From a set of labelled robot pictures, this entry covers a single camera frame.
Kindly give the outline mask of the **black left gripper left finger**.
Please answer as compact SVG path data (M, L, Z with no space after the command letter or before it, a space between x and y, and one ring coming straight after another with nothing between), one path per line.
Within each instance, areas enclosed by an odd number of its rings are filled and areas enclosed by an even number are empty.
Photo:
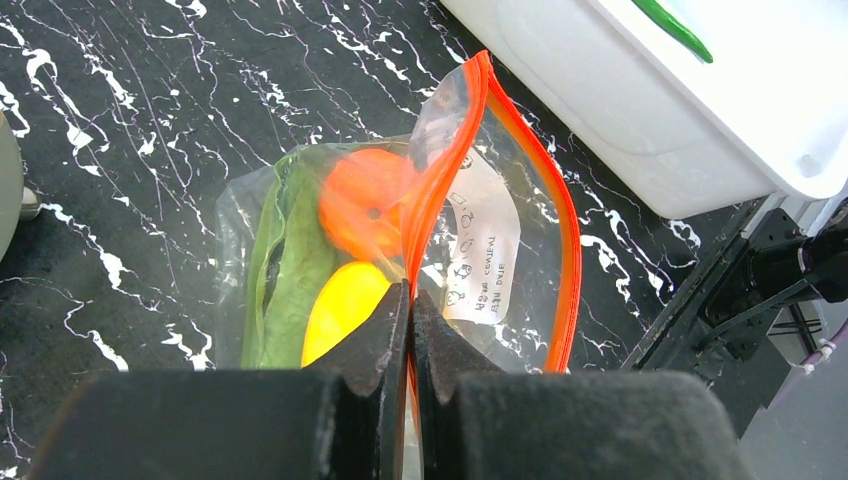
M68 397L33 479L398 479L407 282L309 366L99 374Z

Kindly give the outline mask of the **clear zip bag orange zipper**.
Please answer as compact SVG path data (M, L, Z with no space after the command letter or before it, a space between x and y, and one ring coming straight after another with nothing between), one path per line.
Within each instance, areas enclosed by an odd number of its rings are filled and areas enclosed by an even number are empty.
M486 52L440 82L412 133L304 145L283 157L314 158L320 196L338 160L365 148L405 156L417 172L400 200L402 252L363 262L391 285L404 281L410 288L404 417L413 416L421 448L413 302L428 295L451 328L507 373L564 374L581 290L580 232L558 168L507 97ZM230 181L216 202L217 360L224 370L287 370L240 366L248 268L277 162Z

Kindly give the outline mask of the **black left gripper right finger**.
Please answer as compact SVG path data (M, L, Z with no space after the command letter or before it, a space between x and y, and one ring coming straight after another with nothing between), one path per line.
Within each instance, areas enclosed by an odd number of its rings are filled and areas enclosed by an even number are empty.
M675 371L507 373L451 328L432 299L411 307L427 479L748 479L730 419Z

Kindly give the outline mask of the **green leafy vegetable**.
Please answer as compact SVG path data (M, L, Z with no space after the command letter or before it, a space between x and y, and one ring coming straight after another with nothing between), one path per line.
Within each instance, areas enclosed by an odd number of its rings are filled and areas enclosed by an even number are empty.
M248 268L242 368L301 365L309 315L337 260L318 197L312 156L292 153L272 167Z

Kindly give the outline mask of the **orange tomato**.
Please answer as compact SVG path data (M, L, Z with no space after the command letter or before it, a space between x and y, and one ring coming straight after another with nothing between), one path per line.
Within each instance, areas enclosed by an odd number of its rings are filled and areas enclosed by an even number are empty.
M409 158L380 148L341 157L319 196L319 220L328 239L357 260L399 255L400 200L416 177Z

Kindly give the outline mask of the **green chili pepper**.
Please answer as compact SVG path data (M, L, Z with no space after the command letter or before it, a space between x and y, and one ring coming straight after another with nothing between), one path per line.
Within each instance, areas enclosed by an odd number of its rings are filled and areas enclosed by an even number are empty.
M632 3L656 26L701 62L712 64L714 56L703 41L656 0L632 0Z

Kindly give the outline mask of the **yellow bell pepper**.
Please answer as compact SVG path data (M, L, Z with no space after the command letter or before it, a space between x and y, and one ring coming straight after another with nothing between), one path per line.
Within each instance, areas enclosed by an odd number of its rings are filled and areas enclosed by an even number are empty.
M300 366L313 363L365 322L390 285L369 262L352 261L332 274L309 315Z

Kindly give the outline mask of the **white plastic bin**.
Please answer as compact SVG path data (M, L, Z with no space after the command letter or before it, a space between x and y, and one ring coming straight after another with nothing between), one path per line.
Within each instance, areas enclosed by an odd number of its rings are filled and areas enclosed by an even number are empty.
M843 1L664 2L708 63L630 1L446 7L662 217L846 184Z

